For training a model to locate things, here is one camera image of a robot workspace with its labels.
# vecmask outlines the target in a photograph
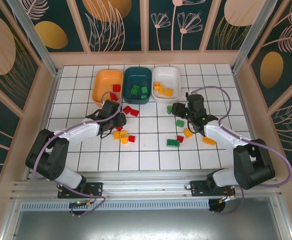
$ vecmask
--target white grid floor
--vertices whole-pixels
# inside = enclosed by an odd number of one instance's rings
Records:
[[[97,72],[102,69],[146,67],[151,70],[169,65],[95,65],[64,66],[58,91],[51,111],[48,129],[60,130],[77,124],[98,107],[91,99],[92,88]],[[181,74],[179,102],[185,102],[185,93],[203,86],[221,86],[230,95],[233,108],[223,123],[244,137],[250,137],[248,126],[239,101],[239,96],[228,64],[171,64]],[[217,89],[201,91],[207,102],[208,113],[223,116],[228,107],[225,96]],[[66,165],[79,172],[94,171],[145,171],[145,170],[193,170],[220,169],[233,165],[231,152],[220,145],[211,146],[202,142],[196,134],[185,138],[179,148],[167,147],[167,139],[183,136],[183,129],[176,127],[178,117],[168,115],[167,104],[155,103],[152,97],[145,105],[130,105],[139,110],[140,115],[127,115],[124,127],[129,134],[136,136],[136,142],[120,144],[112,135],[104,139],[99,136],[87,139],[69,149]]]

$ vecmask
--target red block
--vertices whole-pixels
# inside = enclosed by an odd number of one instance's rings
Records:
[[[132,135],[130,135],[130,136],[128,137],[128,141],[130,141],[130,142],[134,143],[134,142],[136,141],[136,137],[135,137],[135,136],[132,136]]]
[[[130,106],[125,107],[122,111],[126,114],[130,113],[132,108]]]
[[[184,141],[184,137],[183,136],[177,136],[177,140],[182,143]]]
[[[121,87],[120,87],[119,84],[114,84],[114,85],[112,86],[112,90],[113,90],[114,92],[116,92],[116,93],[119,93],[120,90],[121,90]]]
[[[113,101],[117,101],[118,100],[117,95],[114,94],[114,93],[111,93],[110,97],[111,97],[111,100],[113,100]]]
[[[135,109],[132,109],[132,110],[130,111],[130,114],[133,115],[133,116],[135,116],[135,117],[137,117],[138,114],[139,114],[139,111],[137,111],[137,110],[135,110]]]

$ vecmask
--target teal bin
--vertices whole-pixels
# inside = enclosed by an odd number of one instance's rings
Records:
[[[128,104],[146,104],[151,96],[151,70],[146,67],[130,67],[124,73],[124,81],[122,87],[122,95]],[[132,94],[133,86],[139,86],[137,94]],[[142,87],[146,87],[148,92],[142,93]]]

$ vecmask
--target white arm segment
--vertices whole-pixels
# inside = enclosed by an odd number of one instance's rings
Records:
[[[99,132],[99,124],[97,123],[88,123],[85,122],[91,121],[91,119],[85,118],[82,122],[84,123],[81,126],[74,128],[73,130],[69,131],[60,136],[60,138],[65,138],[69,141],[68,148],[75,146],[85,139],[92,138],[98,135]],[[55,131],[55,134],[62,132],[62,130]],[[65,184],[72,189],[78,187],[82,180],[82,176],[75,171],[71,170],[67,166],[65,166],[61,175],[56,179],[57,182],[61,184]]]
[[[232,152],[233,149],[235,149],[237,146],[243,146],[247,144],[240,139],[231,136],[226,131],[222,130],[217,120],[211,121],[207,125],[205,125],[205,135],[208,138],[216,141],[218,144],[220,144],[230,152]],[[238,185],[233,167],[217,171],[213,174],[213,179],[216,185],[219,187]]]

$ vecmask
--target orange bin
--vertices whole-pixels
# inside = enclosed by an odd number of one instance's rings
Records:
[[[124,74],[119,70],[101,70],[97,73],[91,97],[98,107],[101,108],[102,95],[105,92],[112,91],[114,84],[120,85],[119,95],[121,96],[123,78]],[[105,95],[103,101],[106,100],[111,100],[110,94]]]

